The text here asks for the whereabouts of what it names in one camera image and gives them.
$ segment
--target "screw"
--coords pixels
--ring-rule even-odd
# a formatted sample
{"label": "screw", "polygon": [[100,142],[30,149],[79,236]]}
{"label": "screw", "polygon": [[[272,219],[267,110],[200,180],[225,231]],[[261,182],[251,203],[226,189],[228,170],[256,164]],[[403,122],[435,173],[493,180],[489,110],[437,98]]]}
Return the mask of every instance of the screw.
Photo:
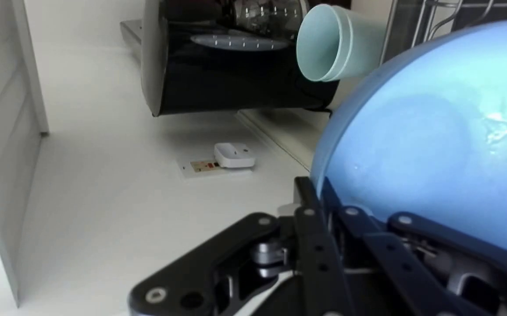
{"label": "screw", "polygon": [[346,208],[346,214],[349,214],[349,215],[358,215],[358,214],[360,214],[360,210],[358,210],[358,208],[353,208],[353,207],[349,207],[349,208]]}
{"label": "screw", "polygon": [[402,222],[402,224],[412,224],[412,217],[411,217],[411,215],[400,215],[400,217],[398,217],[398,222]]}
{"label": "screw", "polygon": [[270,224],[270,217],[261,217],[261,219],[258,219],[258,222],[267,226],[267,224]]}
{"label": "screw", "polygon": [[146,294],[146,300],[149,303],[161,303],[167,298],[167,289],[165,287],[151,287]]}

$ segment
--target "black appliance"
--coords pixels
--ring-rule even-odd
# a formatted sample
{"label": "black appliance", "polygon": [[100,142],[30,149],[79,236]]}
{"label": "black appliance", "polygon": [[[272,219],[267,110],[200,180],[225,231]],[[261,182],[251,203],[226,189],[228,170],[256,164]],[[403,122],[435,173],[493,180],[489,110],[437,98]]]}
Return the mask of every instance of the black appliance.
{"label": "black appliance", "polygon": [[[351,0],[332,0],[349,6]],[[311,82],[295,35],[318,0],[147,0],[142,87],[153,115],[325,108],[339,82]]]}

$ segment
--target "metal rack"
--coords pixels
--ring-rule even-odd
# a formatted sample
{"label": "metal rack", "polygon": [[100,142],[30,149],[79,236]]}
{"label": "metal rack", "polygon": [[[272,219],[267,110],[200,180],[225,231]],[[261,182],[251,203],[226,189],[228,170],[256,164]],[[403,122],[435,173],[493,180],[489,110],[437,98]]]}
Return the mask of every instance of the metal rack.
{"label": "metal rack", "polygon": [[446,33],[507,19],[507,0],[393,0],[382,61]]}

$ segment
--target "black metal bracket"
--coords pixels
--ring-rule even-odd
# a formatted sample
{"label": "black metal bracket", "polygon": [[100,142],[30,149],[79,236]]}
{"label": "black metal bracket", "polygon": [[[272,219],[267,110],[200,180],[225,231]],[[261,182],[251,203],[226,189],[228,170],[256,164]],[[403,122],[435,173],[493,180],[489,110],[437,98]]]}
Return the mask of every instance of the black metal bracket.
{"label": "black metal bracket", "polygon": [[296,178],[295,215],[251,214],[137,284],[133,316],[488,316],[507,312],[507,250],[411,212],[379,222]]}

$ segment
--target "light blue cup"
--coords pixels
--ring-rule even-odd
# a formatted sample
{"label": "light blue cup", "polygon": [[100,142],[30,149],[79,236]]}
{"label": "light blue cup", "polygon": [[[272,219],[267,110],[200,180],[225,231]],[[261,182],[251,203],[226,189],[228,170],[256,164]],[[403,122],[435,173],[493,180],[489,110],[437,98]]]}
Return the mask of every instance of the light blue cup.
{"label": "light blue cup", "polygon": [[358,77],[379,66],[384,26],[339,5],[316,5],[296,38],[298,66],[309,80]]}
{"label": "light blue cup", "polygon": [[507,22],[368,75],[325,129],[312,178],[381,221],[411,210],[507,249]]}

